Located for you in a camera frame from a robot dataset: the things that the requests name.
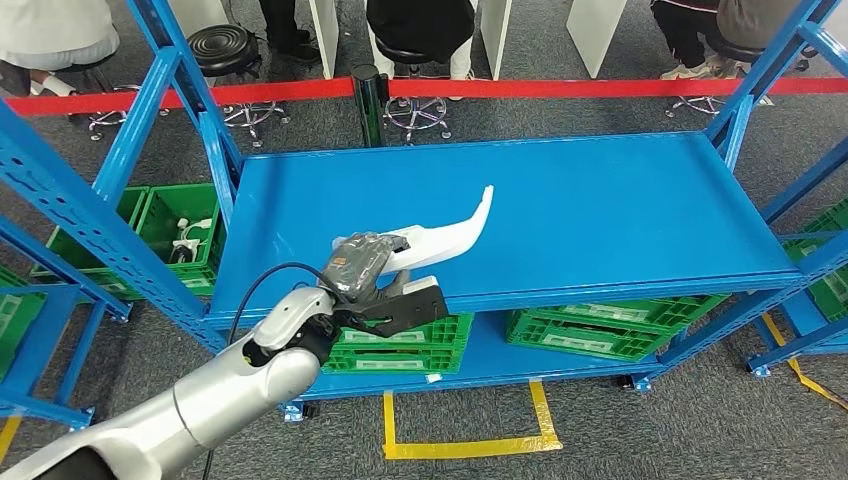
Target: yellow floor tape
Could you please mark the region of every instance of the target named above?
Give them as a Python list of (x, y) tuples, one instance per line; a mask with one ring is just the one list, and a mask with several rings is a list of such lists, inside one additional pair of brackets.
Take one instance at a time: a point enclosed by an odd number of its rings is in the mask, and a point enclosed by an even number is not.
[[(777, 342), (777, 344), (781, 347), (786, 345), (786, 340), (783, 338), (783, 335), (780, 334), (780, 331), (777, 329), (777, 326), (774, 324), (774, 320), (771, 318), (771, 315), (769, 315), (768, 313), (764, 313), (763, 314), (763, 322), (765, 322), (766, 326), (768, 327), (769, 331), (771, 332), (772, 337), (774, 337), (774, 341)], [(791, 368), (792, 371), (795, 372), (795, 375), (798, 376), (798, 380), (801, 381), (802, 385), (804, 385), (805, 387), (809, 388), (810, 390), (818, 393), (819, 395), (823, 396), (824, 398), (830, 400), (831, 402), (839, 405), (840, 407), (844, 408), (845, 410), (848, 410), (848, 402), (846, 402), (845, 400), (840, 398), (838, 395), (831, 392), (828, 388), (823, 387), (822, 385), (819, 385), (818, 383), (813, 381), (810, 377), (801, 373), (801, 366), (798, 364), (798, 359), (790, 358), (789, 362), (787, 362), (787, 363), (789, 363), (789, 368)]]
[(6, 418), (6, 425), (0, 431), (0, 464), (6, 459), (6, 454), (9, 453), (9, 446), (12, 445), (12, 439), (18, 432), (18, 427), (21, 426), (20, 415), (15, 415)]
[(539, 421), (541, 435), (536, 437), (505, 438), (479, 442), (459, 443), (396, 443), (395, 401), (392, 392), (383, 394), (383, 418), (386, 429), (386, 444), (383, 450), (387, 460), (424, 460), (492, 457), (518, 453), (544, 452), (562, 448), (554, 430), (551, 411), (545, 398), (545, 390), (539, 380), (530, 381), (530, 394)]

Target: blue shelf frame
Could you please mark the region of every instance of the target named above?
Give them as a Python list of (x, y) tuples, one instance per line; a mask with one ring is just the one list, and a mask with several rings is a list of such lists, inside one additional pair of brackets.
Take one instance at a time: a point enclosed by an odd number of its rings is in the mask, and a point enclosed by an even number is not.
[[(231, 222), (239, 216), (235, 206), (245, 163), (259, 160), (262, 156), (244, 158), (238, 152), (167, 2), (165, 0), (128, 0), (128, 3), (154, 50), (155, 60), (133, 103), (128, 120), (121, 128), (94, 184), (91, 186), (86, 184), (53, 149), (2, 102), (0, 102), (0, 120), (4, 124), (4, 130), (0, 132), (0, 148), (2, 148), (0, 175), (22, 197), (142, 292), (178, 326), (210, 351), (219, 351), (225, 346), (224, 335), (220, 330), (221, 324), (215, 324), (209, 320), (214, 319), (215, 315), (220, 315), (220, 312), (209, 314), (208, 306), (193, 297), (189, 290), (117, 216), (114, 205), (131, 175), (168, 85), (177, 91), (189, 113), (189, 118), (203, 139), (222, 208), (224, 224), (228, 229)], [(776, 36), (773, 44), (756, 63), (737, 92), (731, 96), (722, 112), (702, 132), (731, 171), (736, 164), (752, 106), (766, 94), (805, 45), (827, 47), (829, 50), (823, 55), (835, 61), (838, 68), (844, 71), (843, 64), (840, 62), (848, 59), (845, 49), (838, 46), (832, 37), (821, 30), (821, 25), (838, 3), (839, 0), (802, 1), (787, 25)], [(824, 165), (820, 170), (827, 170), (827, 168), (829, 166)], [(818, 175), (812, 175), (807, 180), (804, 188), (812, 188), (821, 178)], [(790, 188), (778, 197), (770, 208), (762, 212), (763, 218), (770, 221), (777, 211), (788, 208), (789, 200), (797, 193), (797, 188), (794, 190)], [(762, 286), (761, 288), (766, 288), (765, 290), (750, 294), (737, 293), (740, 297), (739, 301), (731, 308), (698, 331), (690, 335), (678, 336), (668, 351), (656, 358), (649, 357), (643, 363), (600, 366), (597, 364), (597, 359), (592, 357), (561, 354), (563, 366), (551, 376), (630, 375), (637, 389), (646, 390), (654, 378), (703, 351), (762, 313), (780, 305), (846, 261), (848, 261), (848, 234), (840, 234), (801, 261), (791, 275), (773, 284)], [(669, 288), (662, 292), (670, 296), (694, 293), (693, 288), (698, 285), (697, 282), (670, 281)], [(707, 287), (700, 284), (700, 287), (710, 289), (715, 286)], [(648, 293), (657, 292), (645, 284), (637, 283), (628, 288), (618, 289), (612, 297), (609, 296), (609, 289), (584, 293), (584, 295), (572, 297), (570, 301), (640, 298)], [(524, 381), (527, 378), (544, 376), (545, 373), (534, 370), (530, 366), (527, 369), (529, 370), (506, 376), (499, 376), (498, 371), (479, 372), (473, 382), (466, 382), (465, 385), (481, 386), (505, 381)], [(335, 377), (327, 378), (326, 381), (332, 383), (333, 378)], [(374, 387), (376, 377), (365, 375), (354, 378), (359, 380), (356, 380), (352, 387), (344, 389), (344, 395), (376, 393)], [(390, 381), (389, 384), (380, 385), (379, 388), (400, 387), (397, 385), (399, 381), (400, 377)], [(445, 385), (448, 383), (415, 384), (409, 389), (438, 389)], [(320, 395), (315, 395), (315, 392), (311, 391), (305, 397), (329, 398), (337, 396), (339, 391), (341, 390), (329, 388)]]
[[(71, 394), (103, 317), (111, 316), (118, 323), (126, 323), (131, 305), (97, 286), (2, 215), (0, 239), (65, 282), (58, 285), (0, 288), (0, 296), (39, 293), (45, 300), (41, 311), (21, 339), (18, 353), (8, 372), (0, 380), (0, 416), (38, 417), (64, 423), (71, 429), (86, 427), (91, 422), (94, 408), (80, 410), (71, 407)], [(35, 386), (80, 302), (90, 303), (91, 311), (62, 375), (59, 390), (52, 401), (36, 398), (33, 395)]]

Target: caster wheel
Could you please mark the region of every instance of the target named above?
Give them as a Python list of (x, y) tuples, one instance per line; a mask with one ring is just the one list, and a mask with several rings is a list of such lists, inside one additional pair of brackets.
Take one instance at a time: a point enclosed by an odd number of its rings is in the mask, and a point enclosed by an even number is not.
[(615, 379), (615, 384), (624, 390), (633, 390), (635, 386), (633, 385), (633, 379), (630, 378), (629, 375), (622, 375)]
[(315, 418), (321, 413), (321, 408), (318, 403), (303, 404), (303, 418)]

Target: white sticker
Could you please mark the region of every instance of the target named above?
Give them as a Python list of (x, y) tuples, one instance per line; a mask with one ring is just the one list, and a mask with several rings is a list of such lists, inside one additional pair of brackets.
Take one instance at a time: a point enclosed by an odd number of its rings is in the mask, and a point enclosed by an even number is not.
[(647, 310), (613, 307), (611, 305), (595, 305), (593, 303), (568, 305), (565, 307), (565, 313), (590, 315), (596, 318), (610, 318), (613, 320), (626, 320), (629, 322), (644, 322), (648, 318)]
[(424, 332), (401, 332), (389, 338), (382, 338), (370, 333), (348, 330), (344, 334), (342, 343), (424, 343), (426, 341)]
[(596, 342), (581, 338), (563, 337), (561, 335), (548, 335), (542, 340), (542, 343), (557, 347), (579, 348), (580, 350), (589, 350), (592, 352), (609, 352), (612, 350), (613, 345), (612, 342)]
[(100, 285), (107, 292), (123, 292), (127, 287), (122, 283), (110, 283), (108, 285)]
[(9, 322), (12, 321), (12, 317), (14, 317), (15, 313), (18, 312), (18, 307), (21, 306), (22, 301), (23, 297), (15, 295), (3, 296), (3, 301), (0, 302), (0, 336), (2, 336), (3, 332), (6, 331), (6, 327), (9, 326)]
[(201, 278), (188, 278), (186, 280), (183, 280), (183, 285), (185, 285), (188, 288), (197, 288), (197, 287), (209, 287), (212, 284), (209, 283), (209, 280), (206, 280), (205, 278), (201, 277)]
[(357, 360), (357, 370), (424, 370), (423, 360)]

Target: blue shelf board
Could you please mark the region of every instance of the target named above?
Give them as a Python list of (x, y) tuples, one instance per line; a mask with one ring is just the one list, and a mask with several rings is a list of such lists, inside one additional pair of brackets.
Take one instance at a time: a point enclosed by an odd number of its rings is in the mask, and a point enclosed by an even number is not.
[[(285, 261), (323, 267), (339, 236), (488, 223), (436, 275), (454, 312), (782, 288), (801, 275), (701, 132), (248, 157), (207, 321), (226, 328), (248, 286)], [(257, 289), (261, 317), (297, 281)]]
[(509, 345), (505, 339), (506, 315), (486, 312), (475, 315), (471, 337), (459, 373), (442, 374), (428, 383), (422, 374), (322, 373), (300, 398), (320, 400), (384, 391), (420, 392), (523, 383), (533, 378), (586, 378), (645, 373), (658, 364), (654, 355), (639, 362), (574, 355), (552, 350)]

